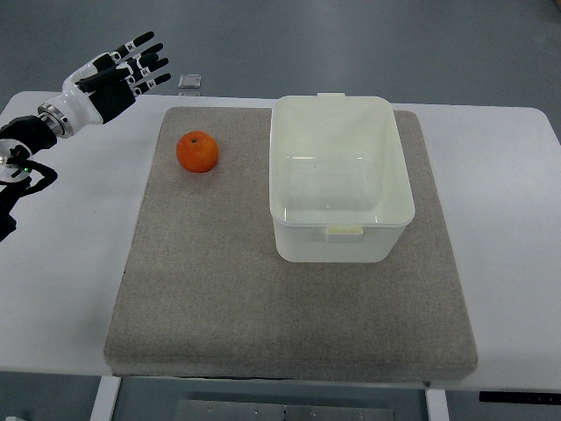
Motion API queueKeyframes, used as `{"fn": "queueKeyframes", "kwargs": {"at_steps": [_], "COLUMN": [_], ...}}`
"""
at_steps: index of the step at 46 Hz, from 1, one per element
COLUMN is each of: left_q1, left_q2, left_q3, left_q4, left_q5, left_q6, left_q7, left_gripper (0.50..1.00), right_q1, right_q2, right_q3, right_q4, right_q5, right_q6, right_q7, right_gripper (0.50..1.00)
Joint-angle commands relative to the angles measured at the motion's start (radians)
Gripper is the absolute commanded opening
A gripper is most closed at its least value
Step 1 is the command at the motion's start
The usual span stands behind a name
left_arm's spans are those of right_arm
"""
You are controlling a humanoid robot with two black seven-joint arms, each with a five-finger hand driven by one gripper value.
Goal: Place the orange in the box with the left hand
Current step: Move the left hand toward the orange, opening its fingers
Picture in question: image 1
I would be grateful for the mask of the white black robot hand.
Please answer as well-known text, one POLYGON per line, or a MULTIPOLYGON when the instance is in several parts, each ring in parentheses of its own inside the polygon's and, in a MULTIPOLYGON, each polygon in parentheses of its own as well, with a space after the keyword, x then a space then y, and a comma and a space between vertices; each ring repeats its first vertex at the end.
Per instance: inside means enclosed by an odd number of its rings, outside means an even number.
POLYGON ((114 52, 100 54, 74 71, 62 84, 60 112, 71 125, 105 124, 144 95, 171 79, 169 73, 145 80, 168 64, 159 57, 162 43, 148 47, 124 61, 124 57, 154 37, 145 32, 126 41, 114 52), (130 83, 137 83, 131 88, 130 83))

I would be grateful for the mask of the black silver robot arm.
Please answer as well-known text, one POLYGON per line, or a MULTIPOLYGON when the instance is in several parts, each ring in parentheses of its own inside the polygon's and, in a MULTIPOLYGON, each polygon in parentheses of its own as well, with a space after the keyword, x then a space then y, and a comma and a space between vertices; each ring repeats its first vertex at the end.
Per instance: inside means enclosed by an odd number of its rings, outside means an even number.
POLYGON ((40 105, 35 115, 15 118, 1 127, 1 239, 17 229, 11 211, 24 196, 40 192, 58 178, 35 155, 68 139, 88 125, 104 125, 135 104, 137 97, 171 79, 155 75, 168 64, 146 32, 108 53, 97 55, 74 71, 61 93, 40 105))

